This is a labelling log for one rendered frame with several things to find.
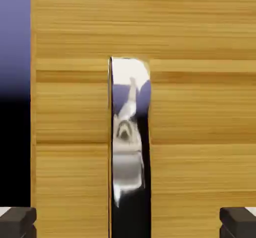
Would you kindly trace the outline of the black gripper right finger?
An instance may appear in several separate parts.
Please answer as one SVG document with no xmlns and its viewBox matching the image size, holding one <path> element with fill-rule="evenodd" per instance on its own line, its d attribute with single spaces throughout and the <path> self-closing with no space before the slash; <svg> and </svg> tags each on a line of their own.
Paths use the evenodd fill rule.
<svg viewBox="0 0 256 238">
<path fill-rule="evenodd" d="M 222 207 L 219 238 L 256 238 L 256 207 Z"/>
</svg>

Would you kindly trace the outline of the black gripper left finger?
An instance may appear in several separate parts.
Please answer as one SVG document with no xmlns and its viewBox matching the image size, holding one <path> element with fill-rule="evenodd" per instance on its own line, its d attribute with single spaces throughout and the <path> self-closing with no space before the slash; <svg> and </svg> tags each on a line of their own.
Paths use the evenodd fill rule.
<svg viewBox="0 0 256 238">
<path fill-rule="evenodd" d="M 1 207 L 0 238 L 37 238 L 34 207 Z"/>
</svg>

